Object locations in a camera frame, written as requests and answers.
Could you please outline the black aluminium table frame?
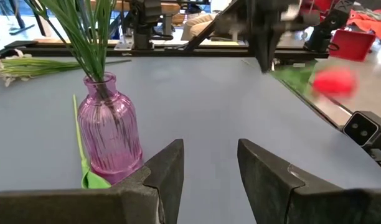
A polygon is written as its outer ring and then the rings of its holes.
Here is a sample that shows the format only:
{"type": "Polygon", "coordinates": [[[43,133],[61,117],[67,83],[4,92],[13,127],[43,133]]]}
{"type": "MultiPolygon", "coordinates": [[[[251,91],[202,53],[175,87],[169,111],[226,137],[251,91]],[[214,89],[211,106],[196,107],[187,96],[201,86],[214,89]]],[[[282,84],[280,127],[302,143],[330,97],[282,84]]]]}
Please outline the black aluminium table frame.
{"type": "MultiPolygon", "coordinates": [[[[120,16],[118,22],[123,27],[129,27],[127,16],[120,16]]],[[[299,12],[296,23],[292,26],[291,30],[287,30],[281,36],[278,43],[273,64],[270,73],[276,68],[283,65],[292,65],[294,63],[308,63],[315,61],[319,58],[328,58],[330,49],[325,52],[312,52],[304,48],[304,43],[309,40],[313,33],[314,26],[320,24],[322,21],[319,18],[318,12],[299,12]]],[[[157,34],[152,33],[151,42],[157,38],[157,34]]],[[[151,50],[114,50],[116,44],[108,44],[107,56],[118,57],[120,55],[129,55],[135,57],[255,57],[248,52],[248,44],[243,36],[240,34],[210,34],[208,38],[190,54],[180,54],[180,52],[173,51],[174,47],[184,44],[169,44],[169,45],[154,45],[151,50]]],[[[338,101],[328,97],[335,105],[338,101]]]]}

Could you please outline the white flower bunch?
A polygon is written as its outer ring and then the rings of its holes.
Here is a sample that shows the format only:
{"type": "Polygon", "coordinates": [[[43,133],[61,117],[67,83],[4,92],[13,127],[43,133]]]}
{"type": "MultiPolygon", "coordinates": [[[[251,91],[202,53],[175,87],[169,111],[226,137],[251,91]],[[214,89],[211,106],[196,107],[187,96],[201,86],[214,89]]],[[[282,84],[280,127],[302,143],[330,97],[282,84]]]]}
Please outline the white flower bunch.
{"type": "Polygon", "coordinates": [[[46,75],[83,70],[88,78],[100,81],[108,64],[128,62],[128,59],[107,61],[107,49],[82,50],[75,53],[74,61],[35,58],[19,49],[7,56],[0,55],[0,82],[9,87],[15,81],[29,81],[46,75]]]}

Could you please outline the red cloth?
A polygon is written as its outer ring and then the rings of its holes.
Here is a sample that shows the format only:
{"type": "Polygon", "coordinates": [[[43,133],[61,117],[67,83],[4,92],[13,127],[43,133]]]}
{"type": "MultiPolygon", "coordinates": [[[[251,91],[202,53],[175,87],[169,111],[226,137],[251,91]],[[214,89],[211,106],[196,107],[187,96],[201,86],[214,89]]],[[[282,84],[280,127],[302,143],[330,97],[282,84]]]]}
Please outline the red cloth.
{"type": "Polygon", "coordinates": [[[381,39],[381,10],[351,10],[346,23],[356,25],[364,32],[373,32],[378,39],[381,39]]]}

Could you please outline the red flower bunch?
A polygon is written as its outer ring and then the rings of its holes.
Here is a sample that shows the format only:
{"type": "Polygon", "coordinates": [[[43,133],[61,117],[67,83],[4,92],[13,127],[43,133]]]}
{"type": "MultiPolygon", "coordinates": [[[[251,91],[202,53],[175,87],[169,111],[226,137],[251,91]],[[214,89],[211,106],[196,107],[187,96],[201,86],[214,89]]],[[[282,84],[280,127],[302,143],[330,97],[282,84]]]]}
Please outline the red flower bunch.
{"type": "Polygon", "coordinates": [[[33,12],[48,21],[52,13],[66,37],[62,42],[75,58],[82,50],[108,49],[111,13],[116,0],[99,0],[96,7],[90,0],[24,0],[33,12]]]}

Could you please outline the white tulip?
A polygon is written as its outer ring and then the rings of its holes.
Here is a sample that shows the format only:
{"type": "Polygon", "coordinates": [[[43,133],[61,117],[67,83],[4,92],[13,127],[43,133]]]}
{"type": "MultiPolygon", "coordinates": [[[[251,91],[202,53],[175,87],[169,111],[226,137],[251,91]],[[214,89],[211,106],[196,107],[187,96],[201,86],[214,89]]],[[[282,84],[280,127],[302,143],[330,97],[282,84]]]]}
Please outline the white tulip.
{"type": "Polygon", "coordinates": [[[81,185],[83,189],[107,189],[111,187],[111,184],[107,182],[104,178],[95,174],[90,167],[90,163],[88,162],[87,157],[85,156],[83,145],[82,145],[82,137],[80,132],[80,126],[78,123],[78,106],[77,106],[77,98],[76,95],[72,96],[73,100],[73,111],[75,118],[75,130],[77,136],[77,144],[78,150],[81,160],[81,169],[82,169],[82,179],[81,185]]]}

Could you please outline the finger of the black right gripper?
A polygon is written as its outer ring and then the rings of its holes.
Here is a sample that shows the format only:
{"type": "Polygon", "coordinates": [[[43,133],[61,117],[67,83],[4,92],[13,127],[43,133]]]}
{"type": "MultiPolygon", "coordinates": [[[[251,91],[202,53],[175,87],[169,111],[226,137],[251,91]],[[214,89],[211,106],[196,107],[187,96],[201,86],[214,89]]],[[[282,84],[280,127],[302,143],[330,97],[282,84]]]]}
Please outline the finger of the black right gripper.
{"type": "Polygon", "coordinates": [[[262,72],[268,71],[268,53],[267,43],[264,34],[258,34],[255,37],[255,57],[260,64],[262,72]]]}
{"type": "Polygon", "coordinates": [[[275,56],[275,50],[280,42],[281,36],[283,35],[282,32],[279,31],[271,31],[269,34],[268,39],[268,53],[267,53],[267,59],[268,59],[268,71],[271,71],[273,59],[275,56]]]}

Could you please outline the silver metal bracket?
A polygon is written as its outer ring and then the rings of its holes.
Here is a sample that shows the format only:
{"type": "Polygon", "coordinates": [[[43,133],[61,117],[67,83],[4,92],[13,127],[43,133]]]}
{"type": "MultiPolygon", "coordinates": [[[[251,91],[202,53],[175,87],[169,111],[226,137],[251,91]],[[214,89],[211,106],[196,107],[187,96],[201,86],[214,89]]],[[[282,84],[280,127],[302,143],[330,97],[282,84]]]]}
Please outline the silver metal bracket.
{"type": "Polygon", "coordinates": [[[122,35],[119,42],[115,45],[114,50],[131,50],[133,48],[133,37],[122,35]]]}

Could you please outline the pink ribbed glass vase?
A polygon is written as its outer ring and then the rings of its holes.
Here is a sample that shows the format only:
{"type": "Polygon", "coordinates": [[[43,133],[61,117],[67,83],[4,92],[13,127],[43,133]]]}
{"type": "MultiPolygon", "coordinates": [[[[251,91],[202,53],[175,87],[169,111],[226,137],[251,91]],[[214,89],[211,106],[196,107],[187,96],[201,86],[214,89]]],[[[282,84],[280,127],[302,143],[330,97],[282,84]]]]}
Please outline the pink ribbed glass vase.
{"type": "Polygon", "coordinates": [[[92,171],[114,185],[142,166],[136,111],[116,89],[116,76],[106,72],[102,82],[85,77],[88,90],[78,107],[78,124],[92,171]]]}

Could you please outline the red plastic bin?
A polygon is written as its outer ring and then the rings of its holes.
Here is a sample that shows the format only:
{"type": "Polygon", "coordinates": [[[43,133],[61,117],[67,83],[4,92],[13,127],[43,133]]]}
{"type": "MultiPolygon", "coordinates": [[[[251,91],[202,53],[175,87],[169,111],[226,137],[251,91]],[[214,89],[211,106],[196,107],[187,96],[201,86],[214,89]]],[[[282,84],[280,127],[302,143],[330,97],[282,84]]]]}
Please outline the red plastic bin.
{"type": "Polygon", "coordinates": [[[365,32],[337,30],[331,42],[339,48],[330,50],[331,57],[363,62],[374,43],[376,36],[365,32]]]}

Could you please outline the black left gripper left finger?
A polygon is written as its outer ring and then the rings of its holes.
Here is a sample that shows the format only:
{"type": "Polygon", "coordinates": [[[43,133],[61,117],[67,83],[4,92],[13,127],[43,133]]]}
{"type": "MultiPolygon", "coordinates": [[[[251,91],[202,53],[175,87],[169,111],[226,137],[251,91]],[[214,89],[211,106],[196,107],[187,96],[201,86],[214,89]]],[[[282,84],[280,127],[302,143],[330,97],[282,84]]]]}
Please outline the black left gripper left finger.
{"type": "Polygon", "coordinates": [[[183,182],[176,139],[108,189],[0,192],[0,224],[176,224],[183,182]]]}

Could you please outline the red tulip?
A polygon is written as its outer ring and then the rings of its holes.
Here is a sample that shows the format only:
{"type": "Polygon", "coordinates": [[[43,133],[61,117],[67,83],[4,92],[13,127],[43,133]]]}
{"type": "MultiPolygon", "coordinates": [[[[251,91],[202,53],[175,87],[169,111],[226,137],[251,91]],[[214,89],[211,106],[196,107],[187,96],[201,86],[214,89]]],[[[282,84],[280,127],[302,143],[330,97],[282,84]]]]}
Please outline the red tulip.
{"type": "Polygon", "coordinates": [[[283,65],[271,75],[302,95],[326,96],[335,100],[351,98],[359,86],[356,70],[340,65],[320,67],[316,60],[283,65]]]}

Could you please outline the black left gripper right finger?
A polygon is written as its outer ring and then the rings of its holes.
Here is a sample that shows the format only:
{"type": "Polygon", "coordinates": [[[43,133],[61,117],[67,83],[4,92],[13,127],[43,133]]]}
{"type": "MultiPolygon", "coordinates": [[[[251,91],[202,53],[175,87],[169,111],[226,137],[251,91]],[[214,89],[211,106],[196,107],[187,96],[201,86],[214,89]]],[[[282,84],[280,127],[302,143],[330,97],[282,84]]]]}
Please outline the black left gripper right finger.
{"type": "Polygon", "coordinates": [[[343,189],[247,139],[237,158],[257,224],[381,224],[381,189],[343,189]]]}

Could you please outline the black stand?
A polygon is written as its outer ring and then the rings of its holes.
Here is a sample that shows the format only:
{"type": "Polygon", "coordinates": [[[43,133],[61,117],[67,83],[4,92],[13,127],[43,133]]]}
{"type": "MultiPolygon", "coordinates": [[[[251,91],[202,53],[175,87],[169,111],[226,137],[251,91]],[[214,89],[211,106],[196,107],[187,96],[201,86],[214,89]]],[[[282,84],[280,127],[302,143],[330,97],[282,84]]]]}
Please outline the black stand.
{"type": "Polygon", "coordinates": [[[309,40],[304,43],[304,48],[312,52],[325,52],[331,45],[333,50],[338,50],[339,47],[331,43],[331,32],[346,25],[354,3],[355,0],[338,0],[325,19],[314,26],[309,40]]]}

